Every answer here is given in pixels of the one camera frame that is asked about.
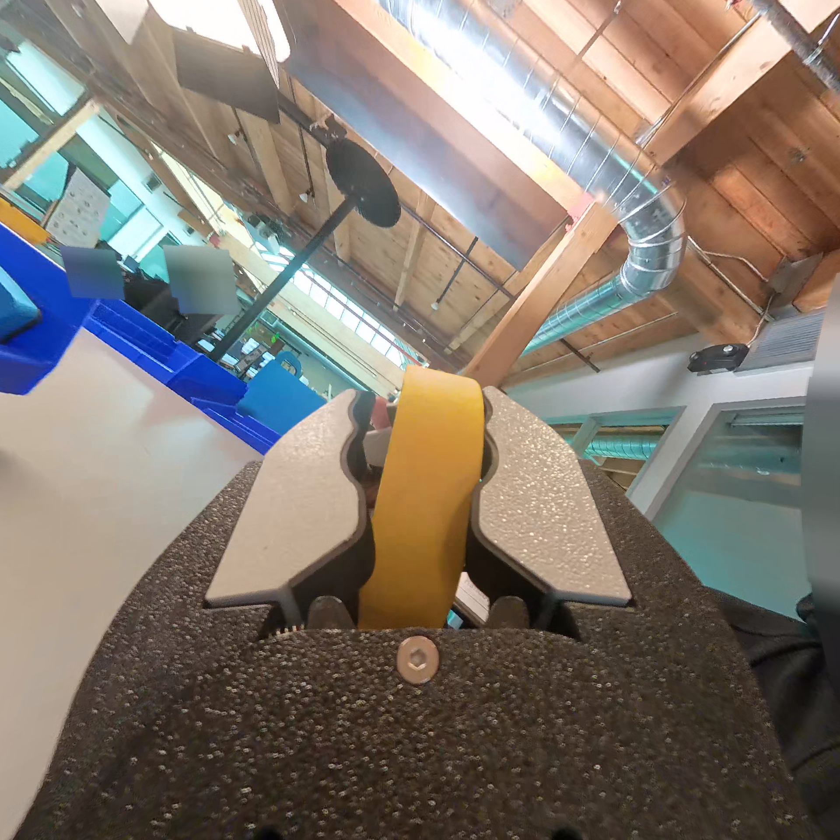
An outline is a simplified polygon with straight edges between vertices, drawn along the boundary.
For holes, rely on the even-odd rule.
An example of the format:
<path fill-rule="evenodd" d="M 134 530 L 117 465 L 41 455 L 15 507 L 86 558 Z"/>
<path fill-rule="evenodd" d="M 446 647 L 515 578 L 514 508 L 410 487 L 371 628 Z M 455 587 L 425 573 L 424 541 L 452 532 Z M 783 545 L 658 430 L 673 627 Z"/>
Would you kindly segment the large blue storage bin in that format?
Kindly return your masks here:
<path fill-rule="evenodd" d="M 73 297 L 64 269 L 3 224 L 1 268 L 16 280 L 42 317 L 40 324 L 1 343 L 1 391 L 25 395 L 56 367 L 95 301 Z"/>

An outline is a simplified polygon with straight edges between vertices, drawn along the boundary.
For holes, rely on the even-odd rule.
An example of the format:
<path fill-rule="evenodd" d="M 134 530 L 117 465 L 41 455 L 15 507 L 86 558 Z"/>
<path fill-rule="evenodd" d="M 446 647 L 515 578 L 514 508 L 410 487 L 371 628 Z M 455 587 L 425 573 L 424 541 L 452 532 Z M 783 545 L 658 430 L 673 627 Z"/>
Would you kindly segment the white printed board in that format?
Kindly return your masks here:
<path fill-rule="evenodd" d="M 47 218 L 45 231 L 58 245 L 94 248 L 110 204 L 110 194 L 73 166 L 65 190 Z"/>

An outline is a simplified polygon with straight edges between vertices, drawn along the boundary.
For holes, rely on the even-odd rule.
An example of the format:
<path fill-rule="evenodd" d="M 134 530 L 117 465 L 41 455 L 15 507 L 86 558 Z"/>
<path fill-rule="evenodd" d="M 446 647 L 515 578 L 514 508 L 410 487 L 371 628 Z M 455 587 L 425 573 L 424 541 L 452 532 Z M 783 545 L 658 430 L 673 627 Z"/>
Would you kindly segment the wooden post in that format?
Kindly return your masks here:
<path fill-rule="evenodd" d="M 552 248 L 461 375 L 498 386 L 523 354 L 586 262 L 616 226 L 603 205 L 588 200 L 570 232 Z"/>

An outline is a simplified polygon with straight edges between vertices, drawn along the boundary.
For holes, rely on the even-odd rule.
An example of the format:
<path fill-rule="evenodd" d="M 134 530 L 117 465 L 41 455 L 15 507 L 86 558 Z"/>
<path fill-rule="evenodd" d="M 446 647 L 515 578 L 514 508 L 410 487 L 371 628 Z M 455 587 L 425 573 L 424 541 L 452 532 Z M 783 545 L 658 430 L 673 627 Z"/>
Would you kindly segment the wall vent grille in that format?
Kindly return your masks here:
<path fill-rule="evenodd" d="M 825 308 L 774 321 L 752 343 L 736 372 L 762 371 L 811 363 L 823 327 Z"/>

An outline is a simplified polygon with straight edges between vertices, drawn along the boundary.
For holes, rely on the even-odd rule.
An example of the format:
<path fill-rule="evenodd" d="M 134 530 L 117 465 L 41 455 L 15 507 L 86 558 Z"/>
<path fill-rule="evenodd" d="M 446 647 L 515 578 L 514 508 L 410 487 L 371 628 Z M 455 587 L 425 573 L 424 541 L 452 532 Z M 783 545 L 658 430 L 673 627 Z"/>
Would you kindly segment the silver ventilation duct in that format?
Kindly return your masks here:
<path fill-rule="evenodd" d="M 659 293 L 686 252 L 685 198 L 656 162 L 483 2 L 379 5 L 615 219 L 628 254 L 614 276 L 553 312 L 523 355 Z"/>

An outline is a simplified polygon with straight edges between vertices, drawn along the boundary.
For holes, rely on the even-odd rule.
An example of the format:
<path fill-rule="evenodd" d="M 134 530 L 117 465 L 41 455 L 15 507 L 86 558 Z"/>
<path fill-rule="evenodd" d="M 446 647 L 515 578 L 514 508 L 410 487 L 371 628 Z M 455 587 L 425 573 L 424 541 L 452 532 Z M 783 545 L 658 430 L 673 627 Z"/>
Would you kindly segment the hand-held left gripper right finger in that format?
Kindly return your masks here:
<path fill-rule="evenodd" d="M 548 605 L 630 606 L 633 599 L 572 447 L 493 386 L 483 389 L 485 461 L 469 509 L 465 572 L 494 605 L 530 617 Z"/>

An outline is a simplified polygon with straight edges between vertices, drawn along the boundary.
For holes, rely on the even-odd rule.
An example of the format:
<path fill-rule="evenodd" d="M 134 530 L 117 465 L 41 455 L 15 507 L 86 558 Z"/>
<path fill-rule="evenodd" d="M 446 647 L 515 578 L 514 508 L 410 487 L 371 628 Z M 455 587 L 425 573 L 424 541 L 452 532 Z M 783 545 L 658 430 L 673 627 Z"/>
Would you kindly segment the black round pole disc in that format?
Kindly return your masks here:
<path fill-rule="evenodd" d="M 325 149 L 332 182 L 353 199 L 359 214 L 379 228 L 392 228 L 402 213 L 397 191 L 385 170 L 364 148 L 347 138 L 333 140 Z"/>

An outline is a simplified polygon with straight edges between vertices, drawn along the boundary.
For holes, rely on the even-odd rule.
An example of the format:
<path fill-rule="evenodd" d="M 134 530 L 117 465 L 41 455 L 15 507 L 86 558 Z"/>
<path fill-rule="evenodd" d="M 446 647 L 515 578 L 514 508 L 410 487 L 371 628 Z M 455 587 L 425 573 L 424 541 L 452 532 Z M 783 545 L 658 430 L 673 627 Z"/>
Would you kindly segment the person's right forearm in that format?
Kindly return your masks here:
<path fill-rule="evenodd" d="M 817 816 L 839 805 L 839 703 L 818 630 L 813 594 L 793 619 L 710 590 L 758 681 L 788 769 Z"/>

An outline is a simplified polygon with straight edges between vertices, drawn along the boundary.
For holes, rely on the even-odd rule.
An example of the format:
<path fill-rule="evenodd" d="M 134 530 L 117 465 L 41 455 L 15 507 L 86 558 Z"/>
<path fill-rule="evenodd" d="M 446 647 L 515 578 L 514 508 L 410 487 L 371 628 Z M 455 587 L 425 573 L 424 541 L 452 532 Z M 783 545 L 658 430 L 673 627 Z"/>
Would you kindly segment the yellow tape roll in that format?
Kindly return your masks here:
<path fill-rule="evenodd" d="M 360 630 L 445 625 L 465 568 L 485 424 L 477 381 L 406 370 L 372 515 L 374 571 L 360 590 Z"/>

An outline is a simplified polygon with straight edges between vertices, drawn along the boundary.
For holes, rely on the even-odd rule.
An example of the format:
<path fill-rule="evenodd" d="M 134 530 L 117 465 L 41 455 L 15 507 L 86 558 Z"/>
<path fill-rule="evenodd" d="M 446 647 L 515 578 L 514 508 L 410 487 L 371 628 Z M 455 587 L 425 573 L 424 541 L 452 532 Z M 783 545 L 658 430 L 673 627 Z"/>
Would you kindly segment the blue panel board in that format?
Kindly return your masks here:
<path fill-rule="evenodd" d="M 279 353 L 251 379 L 238 412 L 283 436 L 326 403 L 300 373 L 300 361 L 293 353 Z"/>

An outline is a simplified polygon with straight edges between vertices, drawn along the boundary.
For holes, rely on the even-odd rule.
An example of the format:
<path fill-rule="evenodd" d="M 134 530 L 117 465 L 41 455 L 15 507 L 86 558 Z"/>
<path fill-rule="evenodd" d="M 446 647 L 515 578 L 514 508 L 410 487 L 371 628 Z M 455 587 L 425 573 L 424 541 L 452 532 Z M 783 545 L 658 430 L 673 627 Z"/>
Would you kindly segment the yellow bin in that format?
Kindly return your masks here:
<path fill-rule="evenodd" d="M 43 245 L 48 233 L 36 221 L 5 198 L 0 199 L 1 223 L 31 245 Z"/>

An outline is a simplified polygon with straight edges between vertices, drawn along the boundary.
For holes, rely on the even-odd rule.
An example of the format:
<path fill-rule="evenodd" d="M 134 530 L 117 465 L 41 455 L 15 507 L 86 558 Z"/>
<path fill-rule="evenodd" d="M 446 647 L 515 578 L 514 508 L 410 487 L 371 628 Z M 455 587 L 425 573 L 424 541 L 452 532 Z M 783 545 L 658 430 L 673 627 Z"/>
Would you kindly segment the black metal pole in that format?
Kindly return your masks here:
<path fill-rule="evenodd" d="M 350 215 L 356 207 L 356 196 L 346 196 L 339 207 L 331 213 L 328 219 L 320 227 L 314 236 L 306 243 L 304 248 L 297 252 L 288 262 L 285 269 L 277 275 L 268 287 L 253 300 L 251 305 L 244 310 L 230 325 L 225 336 L 216 344 L 208 358 L 213 362 L 220 362 L 226 352 L 241 338 L 246 330 L 259 317 L 260 313 L 279 295 L 285 285 L 303 267 L 309 258 L 316 253 L 324 244 L 327 238 L 334 233 L 342 221 Z"/>

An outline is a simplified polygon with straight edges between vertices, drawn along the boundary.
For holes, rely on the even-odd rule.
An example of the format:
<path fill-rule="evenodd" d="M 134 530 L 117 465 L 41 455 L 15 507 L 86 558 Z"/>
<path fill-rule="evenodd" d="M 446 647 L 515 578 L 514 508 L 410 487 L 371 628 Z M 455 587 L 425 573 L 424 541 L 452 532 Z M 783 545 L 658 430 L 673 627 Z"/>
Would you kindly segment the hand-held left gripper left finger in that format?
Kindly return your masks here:
<path fill-rule="evenodd" d="M 285 433 L 261 462 L 205 594 L 207 608 L 271 605 L 300 624 L 321 596 L 359 619 L 375 567 L 361 477 L 375 395 L 348 390 Z"/>

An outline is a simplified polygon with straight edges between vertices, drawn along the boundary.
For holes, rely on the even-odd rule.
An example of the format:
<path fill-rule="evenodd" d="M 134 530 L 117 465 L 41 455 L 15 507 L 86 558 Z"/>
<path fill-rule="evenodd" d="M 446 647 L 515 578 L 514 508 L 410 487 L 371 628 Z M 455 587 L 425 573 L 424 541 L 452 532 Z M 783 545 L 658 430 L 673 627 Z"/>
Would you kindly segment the black wall device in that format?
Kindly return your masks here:
<path fill-rule="evenodd" d="M 725 343 L 693 352 L 687 370 L 698 375 L 734 372 L 746 360 L 750 347 L 746 343 Z"/>

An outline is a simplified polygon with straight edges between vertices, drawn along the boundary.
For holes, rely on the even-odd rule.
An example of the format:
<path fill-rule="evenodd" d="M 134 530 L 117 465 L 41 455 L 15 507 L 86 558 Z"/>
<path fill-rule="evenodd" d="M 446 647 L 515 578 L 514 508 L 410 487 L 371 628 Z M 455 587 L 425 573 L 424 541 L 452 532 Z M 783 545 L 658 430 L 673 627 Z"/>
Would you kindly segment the light blue foam block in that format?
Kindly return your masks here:
<path fill-rule="evenodd" d="M 1 268 L 1 343 L 40 324 L 41 312 L 5 269 Z"/>

